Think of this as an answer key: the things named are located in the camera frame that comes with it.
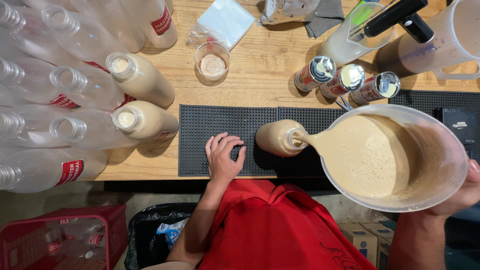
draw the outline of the measuring jug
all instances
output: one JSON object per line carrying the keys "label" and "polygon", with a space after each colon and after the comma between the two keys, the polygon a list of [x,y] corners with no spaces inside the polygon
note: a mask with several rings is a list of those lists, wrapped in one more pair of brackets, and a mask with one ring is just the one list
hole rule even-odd
{"label": "measuring jug", "polygon": [[480,1],[455,0],[426,23],[435,32],[432,41],[419,44],[409,34],[381,48],[376,55],[379,72],[407,77],[427,71],[439,79],[474,80],[475,74],[446,74],[442,68],[476,60],[480,66]]}
{"label": "measuring jug", "polygon": [[350,32],[353,28],[358,25],[361,25],[361,27],[365,26],[363,22],[379,12],[382,7],[383,5],[375,2],[367,2],[357,7],[350,17],[320,46],[317,50],[317,55],[331,57],[335,61],[337,68],[340,69],[341,66],[387,44],[393,35],[393,27],[376,37],[364,37],[358,43],[348,39],[352,34]]}
{"label": "measuring jug", "polygon": [[366,197],[342,187],[329,173],[321,157],[325,174],[343,195],[375,210],[409,212],[445,201],[463,184],[468,171],[468,158],[463,145],[446,126],[419,110],[391,104],[363,106],[343,114],[327,130],[332,130],[346,118],[362,114],[388,117],[403,126],[418,143],[419,151],[416,153],[420,153],[420,158],[409,160],[412,164],[418,162],[415,163],[418,167],[412,165],[417,170],[410,171],[408,186],[395,196]]}

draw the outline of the filled milk coffee bottle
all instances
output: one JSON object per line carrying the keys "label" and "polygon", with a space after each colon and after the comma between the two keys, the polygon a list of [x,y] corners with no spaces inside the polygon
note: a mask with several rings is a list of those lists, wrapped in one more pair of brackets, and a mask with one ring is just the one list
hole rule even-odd
{"label": "filled milk coffee bottle", "polygon": [[127,103],[112,114],[112,119],[126,137],[140,141],[169,139],[179,129],[171,112],[146,101]]}
{"label": "filled milk coffee bottle", "polygon": [[165,108],[175,99],[172,84],[145,57],[114,52],[107,57],[113,81],[127,95]]}
{"label": "filled milk coffee bottle", "polygon": [[300,123],[285,119],[261,126],[255,134],[255,141],[262,150],[286,158],[300,154],[308,146],[292,137],[307,135]]}

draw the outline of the concrete floor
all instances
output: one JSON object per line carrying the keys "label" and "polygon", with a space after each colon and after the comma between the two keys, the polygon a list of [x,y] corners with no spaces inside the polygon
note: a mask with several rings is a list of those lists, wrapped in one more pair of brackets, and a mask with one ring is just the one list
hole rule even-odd
{"label": "concrete floor", "polygon": [[[30,219],[61,208],[79,208],[126,204],[127,222],[137,212],[162,203],[198,202],[200,195],[112,193],[103,191],[103,182],[77,181],[33,194],[0,191],[0,226],[11,221]],[[387,218],[378,211],[354,203],[343,195],[313,197],[323,204],[337,222],[377,221]],[[124,258],[115,270],[125,269]]]}

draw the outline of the black handle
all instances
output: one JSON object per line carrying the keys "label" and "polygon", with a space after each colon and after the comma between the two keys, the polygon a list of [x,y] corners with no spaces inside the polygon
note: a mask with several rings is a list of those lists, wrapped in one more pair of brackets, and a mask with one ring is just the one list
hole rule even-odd
{"label": "black handle", "polygon": [[367,37],[376,37],[427,5],[428,0],[400,0],[366,24],[363,28],[365,35]]}
{"label": "black handle", "polygon": [[433,30],[416,13],[408,16],[400,24],[418,43],[426,43],[433,38]]}

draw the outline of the hand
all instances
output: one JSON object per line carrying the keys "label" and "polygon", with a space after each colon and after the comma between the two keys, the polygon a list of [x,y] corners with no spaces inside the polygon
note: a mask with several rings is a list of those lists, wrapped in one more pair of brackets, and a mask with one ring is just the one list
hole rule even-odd
{"label": "hand", "polygon": [[245,161],[244,146],[239,151],[237,161],[230,158],[230,153],[234,146],[243,145],[243,141],[237,136],[228,136],[228,133],[220,133],[211,137],[205,145],[205,152],[208,158],[208,171],[210,172],[210,181],[228,185],[243,168]]}
{"label": "hand", "polygon": [[469,160],[467,177],[460,189],[446,201],[425,211],[435,216],[447,218],[459,210],[476,204],[478,201],[480,201],[480,166],[475,160]]}

